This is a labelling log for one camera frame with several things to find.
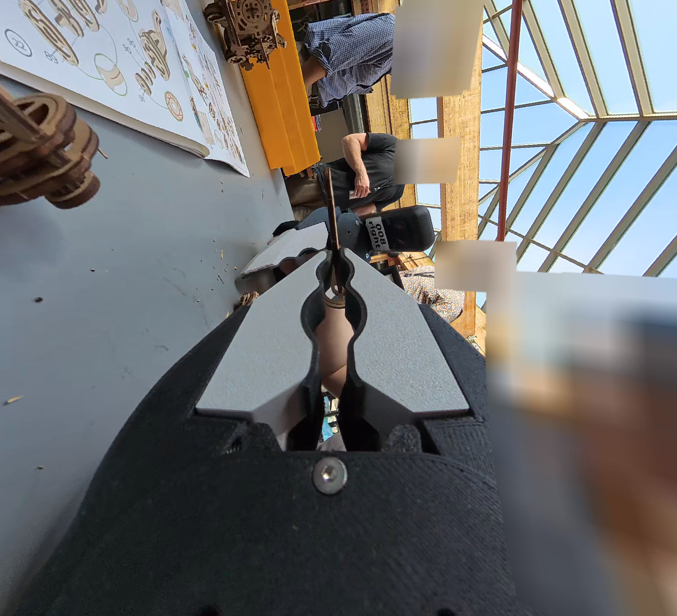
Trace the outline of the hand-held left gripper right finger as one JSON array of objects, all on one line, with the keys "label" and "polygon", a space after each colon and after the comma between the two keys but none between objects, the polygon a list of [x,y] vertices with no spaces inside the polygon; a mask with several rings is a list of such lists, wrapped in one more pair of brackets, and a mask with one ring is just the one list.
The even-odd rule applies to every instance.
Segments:
[{"label": "hand-held left gripper right finger", "polygon": [[347,451],[380,451],[398,426],[465,416],[470,405],[419,304],[350,249],[338,266],[353,328],[338,424]]}]

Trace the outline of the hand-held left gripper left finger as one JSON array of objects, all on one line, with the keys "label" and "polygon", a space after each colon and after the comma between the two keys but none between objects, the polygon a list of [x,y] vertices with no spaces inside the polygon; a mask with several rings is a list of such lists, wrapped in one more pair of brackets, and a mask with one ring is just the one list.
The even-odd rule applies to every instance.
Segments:
[{"label": "hand-held left gripper left finger", "polygon": [[318,252],[259,296],[235,329],[196,412],[268,425],[292,451],[316,450],[324,417],[316,329],[332,254]]}]

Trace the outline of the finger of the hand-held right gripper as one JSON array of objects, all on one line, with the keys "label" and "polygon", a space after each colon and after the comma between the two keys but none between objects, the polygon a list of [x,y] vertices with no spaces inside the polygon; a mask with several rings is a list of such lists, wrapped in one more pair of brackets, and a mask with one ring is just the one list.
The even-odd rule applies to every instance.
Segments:
[{"label": "finger of the hand-held right gripper", "polygon": [[324,251],[329,231],[325,223],[317,223],[303,229],[289,229],[275,237],[273,241],[241,270],[241,277],[265,270],[272,270],[283,262],[296,259],[305,253],[315,254]]}]

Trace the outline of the wooden lever piece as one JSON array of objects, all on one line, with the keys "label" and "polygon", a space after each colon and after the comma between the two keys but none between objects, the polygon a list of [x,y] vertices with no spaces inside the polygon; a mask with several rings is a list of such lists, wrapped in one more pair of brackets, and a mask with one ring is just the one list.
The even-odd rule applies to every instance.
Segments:
[{"label": "wooden lever piece", "polygon": [[344,309],[345,308],[345,288],[341,280],[340,274],[340,243],[338,235],[338,225],[336,220],[336,205],[334,199],[334,190],[333,190],[333,180],[332,180],[332,170],[329,166],[324,169],[322,174],[322,182],[324,185],[324,197],[326,202],[326,208],[328,213],[328,239],[329,246],[331,251],[332,258],[332,268],[330,275],[330,288],[329,292],[331,295],[326,294],[325,300],[326,304],[334,309]]}]

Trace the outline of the person's right forearm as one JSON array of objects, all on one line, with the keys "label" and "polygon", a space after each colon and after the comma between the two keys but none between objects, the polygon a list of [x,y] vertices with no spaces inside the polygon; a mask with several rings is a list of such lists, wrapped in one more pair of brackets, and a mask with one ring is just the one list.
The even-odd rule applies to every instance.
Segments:
[{"label": "person's right forearm", "polygon": [[347,379],[348,346],[353,327],[344,308],[325,306],[325,316],[314,330],[322,385],[339,399]]}]

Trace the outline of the wooden mechanical model vehicle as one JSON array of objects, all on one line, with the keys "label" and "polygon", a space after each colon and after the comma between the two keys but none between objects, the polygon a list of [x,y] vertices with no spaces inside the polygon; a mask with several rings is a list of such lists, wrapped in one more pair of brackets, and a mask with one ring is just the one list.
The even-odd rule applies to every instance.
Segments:
[{"label": "wooden mechanical model vehicle", "polygon": [[271,0],[213,0],[203,14],[219,35],[225,61],[245,71],[255,64],[269,67],[271,54],[286,48]]}]

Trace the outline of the yellow plastic bin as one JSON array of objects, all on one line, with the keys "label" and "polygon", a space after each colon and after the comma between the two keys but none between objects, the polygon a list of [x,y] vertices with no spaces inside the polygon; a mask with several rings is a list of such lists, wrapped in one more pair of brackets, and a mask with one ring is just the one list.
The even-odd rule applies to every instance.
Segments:
[{"label": "yellow plastic bin", "polygon": [[280,12],[277,30],[286,48],[277,49],[269,66],[256,63],[240,70],[271,170],[292,176],[318,163],[320,154],[298,50],[286,0],[271,0]]}]

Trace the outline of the red steel column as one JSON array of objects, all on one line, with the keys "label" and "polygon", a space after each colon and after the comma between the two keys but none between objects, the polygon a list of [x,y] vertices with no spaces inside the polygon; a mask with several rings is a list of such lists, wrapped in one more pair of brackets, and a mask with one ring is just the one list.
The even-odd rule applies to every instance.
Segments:
[{"label": "red steel column", "polygon": [[506,213],[511,167],[512,130],[514,122],[515,93],[517,86],[517,65],[519,60],[520,30],[523,14],[523,0],[512,0],[511,32],[507,56],[506,105],[502,142],[502,166],[498,188],[498,226],[496,241],[503,242],[506,236]]}]

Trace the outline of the large wooden gear assembly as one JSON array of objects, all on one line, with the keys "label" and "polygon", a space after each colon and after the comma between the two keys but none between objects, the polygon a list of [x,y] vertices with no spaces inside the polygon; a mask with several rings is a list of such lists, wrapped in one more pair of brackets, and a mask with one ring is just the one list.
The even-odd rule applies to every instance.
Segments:
[{"label": "large wooden gear assembly", "polygon": [[13,96],[1,89],[1,206],[43,197],[60,209],[92,199],[99,138],[60,95]]}]

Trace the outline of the illustrated instruction booklet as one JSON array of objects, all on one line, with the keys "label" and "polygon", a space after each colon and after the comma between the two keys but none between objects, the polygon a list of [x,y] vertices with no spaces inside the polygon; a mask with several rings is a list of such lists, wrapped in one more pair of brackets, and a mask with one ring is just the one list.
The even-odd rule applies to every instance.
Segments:
[{"label": "illustrated instruction booklet", "polygon": [[185,0],[1,0],[1,73],[250,177]]}]

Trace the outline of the silver ventilation duct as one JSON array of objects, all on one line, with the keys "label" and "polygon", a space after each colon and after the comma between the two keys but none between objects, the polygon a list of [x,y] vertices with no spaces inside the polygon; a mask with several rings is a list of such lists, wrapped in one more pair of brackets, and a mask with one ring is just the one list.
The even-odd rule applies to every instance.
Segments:
[{"label": "silver ventilation duct", "polygon": [[365,95],[351,94],[343,98],[342,110],[348,134],[369,132]]}]

